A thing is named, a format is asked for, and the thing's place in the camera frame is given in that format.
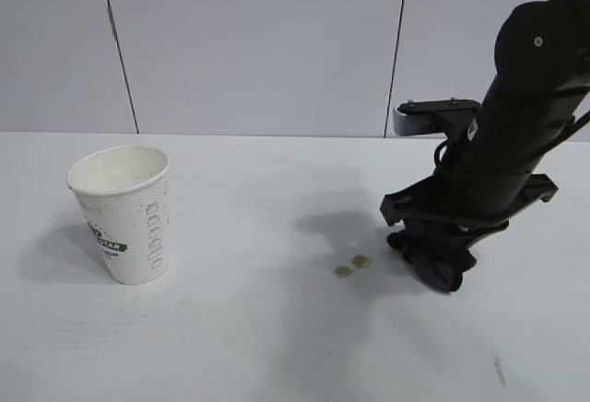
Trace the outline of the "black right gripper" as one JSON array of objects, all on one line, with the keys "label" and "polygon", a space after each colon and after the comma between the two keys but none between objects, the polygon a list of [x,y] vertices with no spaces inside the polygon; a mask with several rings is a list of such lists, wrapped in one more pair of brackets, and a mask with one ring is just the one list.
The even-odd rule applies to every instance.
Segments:
[{"label": "black right gripper", "polygon": [[[446,138],[435,150],[432,175],[383,198],[380,210],[385,221],[463,225],[460,236],[465,248],[505,231],[511,216],[556,192],[556,185],[534,170],[546,153],[585,125],[574,113],[588,92],[581,87],[518,95],[495,81],[483,102],[402,104],[401,135],[443,133]],[[400,254],[413,253],[414,239],[406,230],[392,232],[386,241]]]}]

